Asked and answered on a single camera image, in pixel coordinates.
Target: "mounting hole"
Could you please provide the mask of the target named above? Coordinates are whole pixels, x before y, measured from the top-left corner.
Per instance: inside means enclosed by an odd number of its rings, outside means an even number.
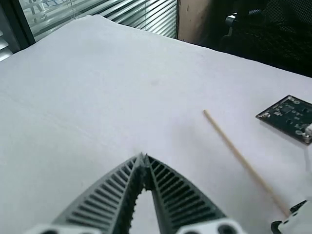
[[[58,234],[59,232],[57,230],[46,230],[42,232],[41,234]]]
[[[236,234],[237,231],[234,227],[227,225],[227,224],[223,224],[218,228],[218,232],[220,234]]]
[[[200,234],[200,233],[194,232],[194,231],[190,231],[190,232],[186,232],[186,233],[184,233],[184,234]]]

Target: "white table surface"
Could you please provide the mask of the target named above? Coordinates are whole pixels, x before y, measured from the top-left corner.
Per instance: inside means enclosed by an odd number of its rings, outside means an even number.
[[[255,115],[312,79],[101,16],[75,20],[0,63],[0,232],[49,223],[140,152],[187,177],[253,234],[283,214],[205,119],[208,109],[289,206],[305,198],[304,146]],[[131,233],[159,233],[150,194]]]

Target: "wooden skewer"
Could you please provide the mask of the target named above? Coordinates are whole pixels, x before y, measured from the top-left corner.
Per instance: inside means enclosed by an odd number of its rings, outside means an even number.
[[[252,177],[256,180],[256,182],[258,182],[264,188],[264,190],[271,196],[273,201],[280,208],[280,210],[285,214],[285,216],[288,217],[291,214],[290,210],[279,199],[279,197],[274,194],[273,190],[269,187],[269,185],[266,184],[266,182],[258,175],[258,173],[246,161],[246,159],[243,157],[243,155],[233,145],[231,140],[225,135],[225,133],[221,130],[221,128],[218,126],[218,124],[210,116],[210,114],[208,113],[207,110],[204,110],[204,115],[207,118],[207,120],[209,120],[209,122],[213,125],[215,130],[222,136],[223,140],[225,141],[227,146],[230,148],[230,150],[233,152],[234,156],[238,159],[238,161],[243,165],[243,167],[245,167],[247,169],[247,171],[252,175]]]

